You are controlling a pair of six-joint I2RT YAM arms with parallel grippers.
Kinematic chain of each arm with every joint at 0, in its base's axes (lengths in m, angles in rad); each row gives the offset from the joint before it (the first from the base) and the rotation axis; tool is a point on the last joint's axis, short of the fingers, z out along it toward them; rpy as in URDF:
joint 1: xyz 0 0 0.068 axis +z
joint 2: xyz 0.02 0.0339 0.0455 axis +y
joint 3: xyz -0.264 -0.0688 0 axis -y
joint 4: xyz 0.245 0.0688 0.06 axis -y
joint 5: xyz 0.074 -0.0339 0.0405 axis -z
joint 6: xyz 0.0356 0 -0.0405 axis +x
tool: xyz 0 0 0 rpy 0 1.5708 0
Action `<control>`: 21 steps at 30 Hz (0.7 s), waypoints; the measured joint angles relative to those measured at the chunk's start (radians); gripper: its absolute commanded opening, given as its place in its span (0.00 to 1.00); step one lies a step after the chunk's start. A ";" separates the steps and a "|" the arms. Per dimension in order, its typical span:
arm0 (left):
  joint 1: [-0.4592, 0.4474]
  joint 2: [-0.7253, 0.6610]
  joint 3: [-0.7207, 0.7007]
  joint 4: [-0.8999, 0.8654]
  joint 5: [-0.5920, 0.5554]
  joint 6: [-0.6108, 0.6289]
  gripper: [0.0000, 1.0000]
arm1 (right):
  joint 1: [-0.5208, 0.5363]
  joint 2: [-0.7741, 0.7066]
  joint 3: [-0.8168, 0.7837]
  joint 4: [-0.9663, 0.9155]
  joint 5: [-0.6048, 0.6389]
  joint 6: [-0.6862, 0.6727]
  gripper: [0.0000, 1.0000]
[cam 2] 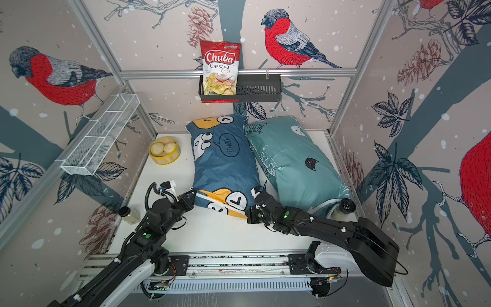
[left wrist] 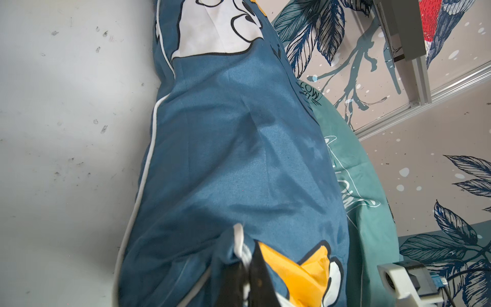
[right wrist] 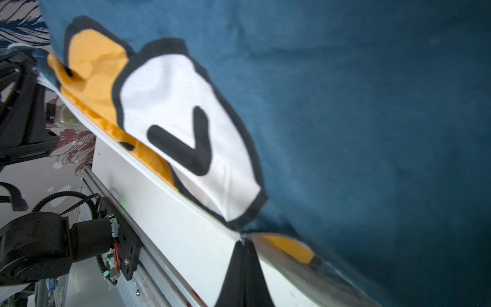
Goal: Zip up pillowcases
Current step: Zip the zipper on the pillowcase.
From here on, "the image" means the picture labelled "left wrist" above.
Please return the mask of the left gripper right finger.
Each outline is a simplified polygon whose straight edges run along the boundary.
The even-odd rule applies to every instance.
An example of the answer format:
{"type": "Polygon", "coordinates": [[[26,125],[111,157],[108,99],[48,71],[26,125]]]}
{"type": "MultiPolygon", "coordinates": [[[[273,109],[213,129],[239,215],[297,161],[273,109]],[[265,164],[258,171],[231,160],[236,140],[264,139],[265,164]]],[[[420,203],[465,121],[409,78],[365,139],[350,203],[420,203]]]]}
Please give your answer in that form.
{"type": "Polygon", "coordinates": [[[248,304],[251,307],[280,307],[268,267],[264,261],[259,242],[255,242],[254,253],[249,265],[250,292],[248,304]]]}

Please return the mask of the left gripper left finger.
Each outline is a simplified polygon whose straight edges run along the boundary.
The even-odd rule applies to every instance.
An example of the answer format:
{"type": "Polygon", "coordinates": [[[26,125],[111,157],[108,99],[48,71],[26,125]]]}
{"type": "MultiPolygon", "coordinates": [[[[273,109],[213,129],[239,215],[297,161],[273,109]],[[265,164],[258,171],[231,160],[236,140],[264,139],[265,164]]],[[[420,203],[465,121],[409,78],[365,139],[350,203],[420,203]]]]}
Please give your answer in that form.
{"type": "Polygon", "coordinates": [[[242,262],[226,267],[222,272],[221,288],[216,307],[243,307],[246,269],[242,262]]]}

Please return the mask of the teal cat pillow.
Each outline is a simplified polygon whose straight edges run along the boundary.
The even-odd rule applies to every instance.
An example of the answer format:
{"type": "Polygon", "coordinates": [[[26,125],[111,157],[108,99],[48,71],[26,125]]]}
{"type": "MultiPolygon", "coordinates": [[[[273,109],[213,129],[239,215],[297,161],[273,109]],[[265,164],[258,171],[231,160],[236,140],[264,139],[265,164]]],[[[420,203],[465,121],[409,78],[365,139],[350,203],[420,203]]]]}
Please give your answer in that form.
{"type": "Polygon", "coordinates": [[[386,193],[362,144],[336,108],[299,81],[331,156],[349,226],[347,306],[394,306],[377,267],[400,259],[396,225],[386,193]]]}

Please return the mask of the blue cartoon pillow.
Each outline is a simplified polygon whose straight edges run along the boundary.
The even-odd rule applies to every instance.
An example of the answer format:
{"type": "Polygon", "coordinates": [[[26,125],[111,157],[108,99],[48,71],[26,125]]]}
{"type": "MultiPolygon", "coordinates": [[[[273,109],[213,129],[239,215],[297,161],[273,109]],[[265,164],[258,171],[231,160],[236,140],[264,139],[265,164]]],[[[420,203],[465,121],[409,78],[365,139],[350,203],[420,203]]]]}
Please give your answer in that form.
{"type": "Polygon", "coordinates": [[[255,242],[281,306],[346,306],[349,229],[320,126],[254,1],[157,1],[161,80],[114,306],[215,306],[255,242]]]}

